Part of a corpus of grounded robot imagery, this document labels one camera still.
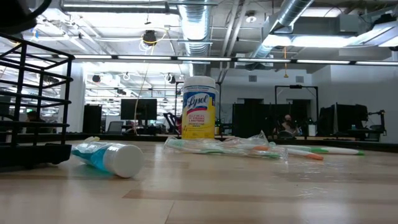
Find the white bottle cap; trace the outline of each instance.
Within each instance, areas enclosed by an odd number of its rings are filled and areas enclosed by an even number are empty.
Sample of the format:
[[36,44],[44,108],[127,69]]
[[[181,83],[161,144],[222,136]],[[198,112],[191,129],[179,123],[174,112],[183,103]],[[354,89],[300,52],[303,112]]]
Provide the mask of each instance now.
[[114,144],[105,152],[104,165],[108,171],[120,177],[130,178],[141,170],[144,155],[137,146]]

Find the black wire rack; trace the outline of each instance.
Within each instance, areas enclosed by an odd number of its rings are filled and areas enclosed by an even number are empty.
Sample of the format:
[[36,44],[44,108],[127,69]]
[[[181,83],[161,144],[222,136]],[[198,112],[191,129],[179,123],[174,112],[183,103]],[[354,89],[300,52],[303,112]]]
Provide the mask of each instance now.
[[[52,162],[58,164],[59,162],[69,159],[71,145],[66,145],[66,131],[69,124],[67,124],[68,118],[68,105],[71,103],[69,100],[70,82],[73,81],[71,78],[72,61],[75,59],[73,55],[66,54],[59,50],[51,49],[49,47],[32,43],[27,40],[18,39],[6,34],[0,34],[0,37],[5,38],[10,43],[14,44],[11,50],[0,54],[0,66],[5,68],[13,68],[18,71],[17,82],[11,80],[0,79],[0,83],[16,87],[16,92],[0,90],[0,95],[9,96],[14,99],[13,102],[2,102],[0,105],[14,106],[14,114],[10,114],[8,118],[10,121],[0,121],[0,126],[12,129],[12,132],[8,131],[5,134],[9,139],[11,135],[11,141],[0,144],[0,167],[1,166],[32,166],[34,164],[42,162]],[[51,55],[58,55],[59,59],[41,57],[41,55],[28,54],[28,49],[39,49],[41,52],[46,51]],[[10,57],[9,54],[18,54],[20,57]],[[46,66],[40,66],[31,63],[31,59],[40,60],[45,62]],[[64,75],[49,72],[51,68],[55,68],[61,65],[67,65],[67,72]],[[32,85],[24,83],[25,73],[36,73],[39,77],[39,84]],[[59,82],[45,85],[45,78],[52,77],[59,79]],[[43,95],[43,90],[49,89],[55,86],[65,85],[65,94],[60,98],[53,98]],[[37,95],[22,94],[23,88],[34,88],[38,91]],[[22,99],[33,99],[37,100],[37,103],[21,103]],[[51,102],[50,104],[42,104],[43,101]],[[43,108],[49,108],[54,106],[63,106],[63,114],[59,114],[62,117],[62,123],[42,123],[42,122],[27,122],[19,121],[21,106],[35,108],[37,116],[39,118],[40,111]],[[34,138],[32,146],[20,146],[18,145],[18,137],[21,135],[22,128],[33,128]],[[44,146],[38,146],[37,140],[39,137],[40,128],[62,128],[61,144],[46,144]]]

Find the table surface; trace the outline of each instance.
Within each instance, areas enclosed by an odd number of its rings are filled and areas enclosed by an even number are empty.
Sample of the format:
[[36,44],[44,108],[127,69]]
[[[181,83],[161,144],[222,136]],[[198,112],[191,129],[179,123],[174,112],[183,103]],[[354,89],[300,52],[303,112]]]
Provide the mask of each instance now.
[[134,179],[74,158],[0,173],[0,223],[397,223],[398,154],[288,162],[144,152]]

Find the plastic wrap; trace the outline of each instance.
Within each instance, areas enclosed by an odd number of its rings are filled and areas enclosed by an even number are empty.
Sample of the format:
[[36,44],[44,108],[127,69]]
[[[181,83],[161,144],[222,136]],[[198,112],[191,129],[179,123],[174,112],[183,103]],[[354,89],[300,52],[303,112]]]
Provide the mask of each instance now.
[[223,142],[215,139],[183,140],[169,137],[164,144],[164,148],[166,150],[195,154],[228,154],[287,159],[286,148],[280,146],[269,147],[263,132],[247,139],[233,137]]
[[142,151],[133,145],[83,142],[72,147],[72,155],[85,164],[125,178],[136,175],[144,164]]

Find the lysol wipes container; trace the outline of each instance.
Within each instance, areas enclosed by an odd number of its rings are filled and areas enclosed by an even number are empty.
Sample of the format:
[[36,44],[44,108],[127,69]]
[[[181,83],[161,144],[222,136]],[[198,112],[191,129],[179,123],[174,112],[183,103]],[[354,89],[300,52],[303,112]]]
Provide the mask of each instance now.
[[185,79],[182,108],[182,138],[214,138],[216,82],[210,77]]

